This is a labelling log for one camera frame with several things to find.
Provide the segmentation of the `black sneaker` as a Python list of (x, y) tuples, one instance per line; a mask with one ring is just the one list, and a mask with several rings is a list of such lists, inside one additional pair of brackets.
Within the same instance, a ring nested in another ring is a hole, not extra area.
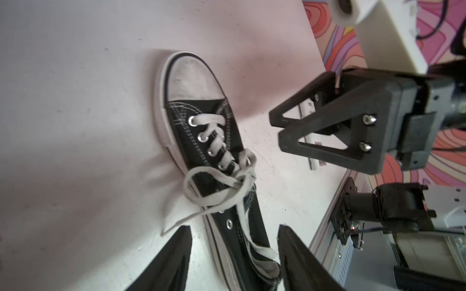
[(218, 79), (198, 55), (163, 55), (154, 84), (161, 143), (184, 176), (185, 197), (199, 207), (177, 226), (202, 218), (219, 275), (231, 291), (275, 291), (282, 279), (257, 198), (255, 154)]

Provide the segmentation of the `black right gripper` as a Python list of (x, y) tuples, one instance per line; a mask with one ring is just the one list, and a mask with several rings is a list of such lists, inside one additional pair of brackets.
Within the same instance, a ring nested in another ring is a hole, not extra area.
[[(285, 113), (311, 97), (332, 102), (298, 120)], [(335, 88), (309, 84), (278, 106), (280, 150), (369, 175), (380, 173), (386, 154), (402, 170), (423, 168), (438, 132), (466, 129), (466, 62), (433, 65), (427, 74), (347, 69)], [(312, 133), (334, 135), (345, 145), (303, 143)]]

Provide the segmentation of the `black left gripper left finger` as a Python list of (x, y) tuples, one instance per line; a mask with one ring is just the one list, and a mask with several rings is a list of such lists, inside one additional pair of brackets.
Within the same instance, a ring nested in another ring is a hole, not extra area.
[(184, 291), (191, 249), (191, 228), (181, 226), (127, 290)]

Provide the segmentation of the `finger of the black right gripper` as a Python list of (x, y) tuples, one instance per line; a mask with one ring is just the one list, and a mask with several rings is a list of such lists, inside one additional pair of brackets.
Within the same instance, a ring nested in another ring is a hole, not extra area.
[(340, 75), (334, 72), (319, 75), (270, 111), (270, 124), (280, 129), (279, 136), (290, 136), (294, 128), (301, 136), (350, 136), (351, 118), (338, 121), (337, 112), (330, 109), (331, 104), (349, 92), (349, 77), (349, 70), (342, 71)]

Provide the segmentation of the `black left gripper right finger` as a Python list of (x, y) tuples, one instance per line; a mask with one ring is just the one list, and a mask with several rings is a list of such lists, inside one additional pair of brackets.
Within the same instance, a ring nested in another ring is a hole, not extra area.
[(281, 274), (287, 291), (343, 291), (290, 228), (280, 225), (277, 237)]

